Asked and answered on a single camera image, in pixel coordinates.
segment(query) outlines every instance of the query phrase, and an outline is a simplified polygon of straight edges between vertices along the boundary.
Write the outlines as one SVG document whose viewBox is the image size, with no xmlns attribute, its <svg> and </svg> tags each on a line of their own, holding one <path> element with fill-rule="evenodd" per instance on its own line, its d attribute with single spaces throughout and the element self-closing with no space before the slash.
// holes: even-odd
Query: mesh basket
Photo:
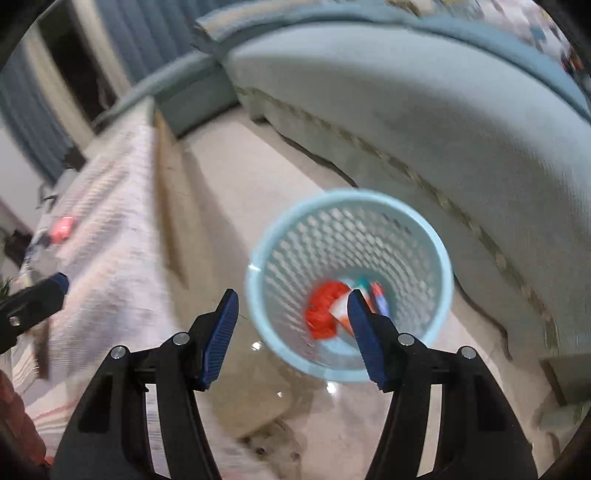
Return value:
<svg viewBox="0 0 591 480">
<path fill-rule="evenodd" d="M 406 204 L 369 190 L 334 190 L 287 212 L 255 249 L 246 276 L 262 340 L 293 367 L 334 381 L 367 381 L 355 339 L 314 340 L 304 310 L 324 280 L 377 281 L 392 321 L 429 344 L 449 311 L 453 274 L 435 230 Z"/>
</svg>

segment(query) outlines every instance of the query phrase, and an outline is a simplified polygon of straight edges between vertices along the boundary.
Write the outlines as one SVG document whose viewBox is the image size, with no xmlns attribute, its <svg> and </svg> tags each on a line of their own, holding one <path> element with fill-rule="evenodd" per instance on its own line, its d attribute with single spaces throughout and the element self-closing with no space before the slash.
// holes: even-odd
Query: basket rim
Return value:
<svg viewBox="0 0 591 480">
<path fill-rule="evenodd" d="M 292 367 L 329 381 L 364 382 L 369 381 L 367 370 L 364 369 L 333 369 L 324 367 L 311 360 L 307 360 L 291 350 L 289 346 L 275 332 L 262 301 L 262 272 L 267 258 L 277 242 L 283 238 L 284 232 L 294 224 L 296 219 L 306 215 L 312 209 L 333 205 L 337 202 L 361 200 L 374 202 L 401 211 L 411 218 L 430 238 L 435 246 L 439 258 L 439 274 L 441 275 L 441 292 L 439 304 L 431 324 L 419 340 L 428 347 L 435 340 L 441 326 L 447 318 L 453 298 L 453 270 L 452 264 L 443 242 L 433 227 L 413 208 L 406 203 L 389 195 L 365 189 L 335 189 L 328 190 L 320 196 L 300 202 L 284 212 L 265 231 L 251 254 L 250 263 L 246 270 L 246 299 L 251 320 L 255 324 L 263 342 L 281 359 Z"/>
</svg>

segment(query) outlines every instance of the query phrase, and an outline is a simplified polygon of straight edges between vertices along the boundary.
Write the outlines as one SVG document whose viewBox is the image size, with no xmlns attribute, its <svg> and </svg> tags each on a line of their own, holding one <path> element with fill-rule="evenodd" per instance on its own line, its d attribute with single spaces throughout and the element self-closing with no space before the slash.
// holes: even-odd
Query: red object in basket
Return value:
<svg viewBox="0 0 591 480">
<path fill-rule="evenodd" d="M 336 335 L 338 322 L 329 310 L 332 304 L 349 290 L 350 288 L 344 283 L 329 280 L 312 291 L 308 300 L 308 308 L 306 308 L 306 323 L 312 338 L 320 340 Z"/>
</svg>

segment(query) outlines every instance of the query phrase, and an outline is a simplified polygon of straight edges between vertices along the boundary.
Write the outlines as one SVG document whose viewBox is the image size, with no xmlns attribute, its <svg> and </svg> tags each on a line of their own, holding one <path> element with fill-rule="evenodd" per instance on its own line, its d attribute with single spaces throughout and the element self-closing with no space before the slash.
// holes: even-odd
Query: tiled floor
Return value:
<svg viewBox="0 0 591 480">
<path fill-rule="evenodd" d="M 248 255 L 264 229 L 300 200 L 324 189 L 348 187 L 335 172 L 287 145 L 269 125 L 250 122 L 240 109 L 197 129 L 185 142 L 187 171 L 203 210 L 221 287 L 234 288 L 241 300 Z M 283 478 L 363 478 L 389 395 L 373 384 L 327 385 L 293 371 L 259 342 L 245 307 L 243 301 L 243 318 L 220 380 L 207 394 L 218 422 L 234 437 L 250 435 L 253 450 L 264 445 L 264 459 Z M 550 439 L 535 423 L 541 407 L 556 401 L 537 362 L 509 362 L 503 341 L 500 331 L 456 293 L 433 347 L 457 351 L 472 345 L 479 351 L 513 406 L 542 473 L 554 456 Z M 420 473 L 432 468 L 437 444 L 440 396 L 435 387 L 431 410 Z"/>
</svg>

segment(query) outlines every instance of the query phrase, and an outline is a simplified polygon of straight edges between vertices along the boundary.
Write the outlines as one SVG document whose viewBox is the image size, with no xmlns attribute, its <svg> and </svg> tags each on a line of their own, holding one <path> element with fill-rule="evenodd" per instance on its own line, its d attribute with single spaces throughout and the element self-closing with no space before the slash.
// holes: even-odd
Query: blue curtain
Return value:
<svg viewBox="0 0 591 480">
<path fill-rule="evenodd" d="M 53 185 L 73 143 L 47 105 L 22 44 L 0 72 L 0 114 L 21 151 Z"/>
<path fill-rule="evenodd" d="M 235 0 L 95 0 L 114 47 L 135 82 L 188 53 L 198 17 Z"/>
</svg>

